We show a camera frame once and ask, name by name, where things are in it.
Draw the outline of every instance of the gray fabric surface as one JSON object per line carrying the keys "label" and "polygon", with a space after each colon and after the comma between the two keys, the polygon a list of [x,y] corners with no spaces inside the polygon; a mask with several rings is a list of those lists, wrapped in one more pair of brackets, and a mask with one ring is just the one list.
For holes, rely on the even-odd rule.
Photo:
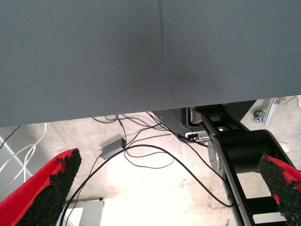
{"label": "gray fabric surface", "polygon": [[0,127],[301,93],[301,1],[0,3]]}

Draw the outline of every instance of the silver metal part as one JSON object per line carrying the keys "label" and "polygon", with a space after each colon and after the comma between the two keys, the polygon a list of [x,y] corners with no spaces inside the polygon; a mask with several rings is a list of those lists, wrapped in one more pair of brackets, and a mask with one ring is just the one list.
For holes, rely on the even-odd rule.
{"label": "silver metal part", "polygon": [[100,155],[104,160],[110,158],[115,153],[123,150],[125,148],[126,142],[123,138],[107,145],[103,148],[102,154]]}
{"label": "silver metal part", "polygon": [[266,112],[256,111],[254,113],[254,118],[252,118],[252,121],[256,123],[262,123],[264,127],[269,126],[272,122],[272,119],[275,115],[278,105],[284,99],[282,97],[272,98],[269,102],[267,111]]}
{"label": "silver metal part", "polygon": [[189,139],[193,138],[195,141],[201,143],[209,141],[209,136],[204,130],[186,133],[185,137]]}
{"label": "silver metal part", "polygon": [[277,107],[280,103],[280,98],[276,97],[276,98],[272,98],[270,103],[269,103],[269,107],[267,112],[265,113],[265,116],[263,118],[263,125],[264,127],[267,127],[271,124],[271,121],[275,115],[275,112],[277,110]]}
{"label": "silver metal part", "polygon": [[198,124],[199,122],[202,121],[202,119],[201,119],[201,114],[198,113],[198,112],[196,112],[194,109],[195,109],[195,108],[193,108],[193,107],[190,107],[190,108],[189,108],[190,122],[191,122],[192,124]]}

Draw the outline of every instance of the metal bracket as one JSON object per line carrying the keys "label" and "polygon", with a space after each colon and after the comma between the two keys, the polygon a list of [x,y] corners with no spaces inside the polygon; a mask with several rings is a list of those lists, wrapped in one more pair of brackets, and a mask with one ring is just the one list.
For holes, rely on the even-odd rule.
{"label": "metal bracket", "polygon": [[252,118],[252,121],[256,123],[262,123],[264,127],[269,126],[272,122],[272,119],[274,118],[277,107],[282,100],[284,100],[283,97],[272,98],[269,102],[267,111],[264,112],[258,110],[254,112],[254,118]]}

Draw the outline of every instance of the concrete floor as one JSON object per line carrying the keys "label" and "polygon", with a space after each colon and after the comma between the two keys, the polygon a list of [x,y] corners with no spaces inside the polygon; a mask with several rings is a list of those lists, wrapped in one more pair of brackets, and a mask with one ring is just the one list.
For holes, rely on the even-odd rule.
{"label": "concrete floor", "polygon": [[[250,112],[242,119],[249,129],[263,129],[261,124],[251,122],[254,110],[265,110],[269,100],[258,100]],[[154,124],[146,113],[134,113],[141,119]],[[123,120],[128,140],[140,126],[128,120]],[[43,133],[43,124],[23,125],[8,140],[13,150],[35,142]],[[296,168],[301,169],[301,109],[297,99],[279,106],[272,125],[268,128],[280,145],[287,152]],[[6,137],[14,127],[0,128],[0,135]],[[157,130],[147,130],[138,138],[146,138],[158,134],[166,134]],[[123,137],[123,130],[118,122],[101,124],[93,119],[78,119],[48,123],[47,133],[37,146],[28,168],[34,173],[58,153],[77,147],[82,156],[82,164],[75,178],[70,194],[87,177],[90,168],[107,144]],[[192,172],[223,201],[227,202],[222,183],[214,173],[199,160],[195,153],[173,136],[158,137],[140,144],[152,144],[172,152]],[[208,160],[207,150],[193,145],[205,160]],[[156,150],[137,148],[132,154],[151,153]],[[21,160],[26,153],[19,155]],[[144,159],[133,159],[133,162],[148,166],[162,166],[170,163],[171,158],[165,154],[157,154]],[[239,179],[247,197],[269,195],[269,191],[259,174],[240,174]],[[213,200],[202,187],[178,164],[173,163],[164,169],[137,168],[129,164],[123,155],[117,156],[86,184],[81,199],[105,199],[102,226],[111,225],[236,225],[230,209]],[[267,216],[257,217],[258,221],[268,220]]]}

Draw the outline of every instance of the black cylinder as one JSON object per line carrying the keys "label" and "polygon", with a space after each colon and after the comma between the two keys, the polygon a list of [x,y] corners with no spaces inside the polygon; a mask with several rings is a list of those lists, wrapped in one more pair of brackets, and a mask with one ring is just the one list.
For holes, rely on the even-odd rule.
{"label": "black cylinder", "polygon": [[270,142],[262,130],[224,133],[221,138],[236,173],[258,171],[262,155],[273,155]]}

